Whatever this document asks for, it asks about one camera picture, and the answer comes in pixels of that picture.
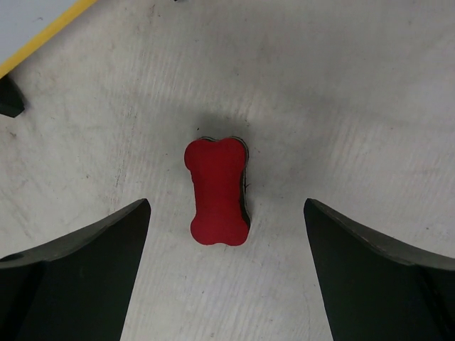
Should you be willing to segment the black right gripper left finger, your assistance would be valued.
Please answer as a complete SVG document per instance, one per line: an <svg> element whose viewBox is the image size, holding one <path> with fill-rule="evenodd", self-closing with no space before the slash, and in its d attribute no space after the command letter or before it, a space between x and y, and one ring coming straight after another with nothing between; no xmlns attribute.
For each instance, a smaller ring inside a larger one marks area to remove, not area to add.
<svg viewBox="0 0 455 341"><path fill-rule="evenodd" d="M150 216L140 199L1 258L1 339L120 340Z"/></svg>

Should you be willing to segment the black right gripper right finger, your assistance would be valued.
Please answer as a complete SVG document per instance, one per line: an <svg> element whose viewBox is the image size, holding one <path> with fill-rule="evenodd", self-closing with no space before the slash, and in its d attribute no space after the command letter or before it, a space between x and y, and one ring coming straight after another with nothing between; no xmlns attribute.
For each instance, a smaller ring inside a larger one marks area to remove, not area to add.
<svg viewBox="0 0 455 341"><path fill-rule="evenodd" d="M359 224L315 199L304 219L334 340L453 340L454 259Z"/></svg>

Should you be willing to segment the red bone-shaped eraser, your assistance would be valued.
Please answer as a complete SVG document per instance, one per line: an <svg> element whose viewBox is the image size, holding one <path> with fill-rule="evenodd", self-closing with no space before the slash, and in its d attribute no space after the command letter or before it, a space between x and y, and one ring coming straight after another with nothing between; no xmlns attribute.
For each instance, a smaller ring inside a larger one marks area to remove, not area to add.
<svg viewBox="0 0 455 341"><path fill-rule="evenodd" d="M193 183L196 213L192 237L202 245L245 243L251 219L246 204L249 151L236 137L201 137L189 143L184 163Z"/></svg>

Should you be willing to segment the yellow framed whiteboard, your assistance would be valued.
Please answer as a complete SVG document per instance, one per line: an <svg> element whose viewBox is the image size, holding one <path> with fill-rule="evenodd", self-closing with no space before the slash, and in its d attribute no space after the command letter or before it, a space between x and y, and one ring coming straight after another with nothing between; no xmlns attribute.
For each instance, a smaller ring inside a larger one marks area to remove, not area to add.
<svg viewBox="0 0 455 341"><path fill-rule="evenodd" d="M95 0L1 0L1 76L94 3Z"/></svg>

